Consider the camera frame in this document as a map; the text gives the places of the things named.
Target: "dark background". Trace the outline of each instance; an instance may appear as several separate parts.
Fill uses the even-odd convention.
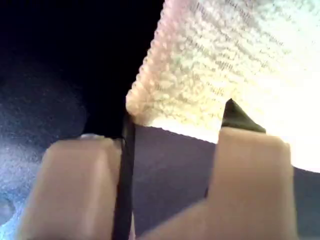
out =
[[[150,46],[162,4],[93,0],[1,6],[0,198],[11,200],[16,213],[0,227],[0,239],[13,239],[51,143],[77,137],[86,127],[120,134],[125,95]],[[86,126],[88,120],[98,124]],[[137,128],[138,235],[203,197],[213,152],[208,142]],[[299,232],[320,237],[319,174],[295,169],[294,180]]]

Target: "white towel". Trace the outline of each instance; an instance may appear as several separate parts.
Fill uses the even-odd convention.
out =
[[[232,98],[301,146],[320,135],[306,126],[320,120],[319,64],[318,0],[166,0],[126,108],[137,124],[216,143]]]

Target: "beige plastic piece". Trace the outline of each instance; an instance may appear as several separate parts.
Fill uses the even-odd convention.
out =
[[[111,238],[121,147],[111,139],[67,140],[43,157],[19,240]]]
[[[277,137],[223,128],[207,199],[140,239],[298,239],[289,146]]]

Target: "beige plastic jaw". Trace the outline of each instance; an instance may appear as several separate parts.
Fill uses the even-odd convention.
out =
[[[45,153],[18,240],[108,240],[121,147],[111,139],[67,140]]]
[[[277,137],[223,128],[208,197],[142,240],[297,240],[290,148]]]

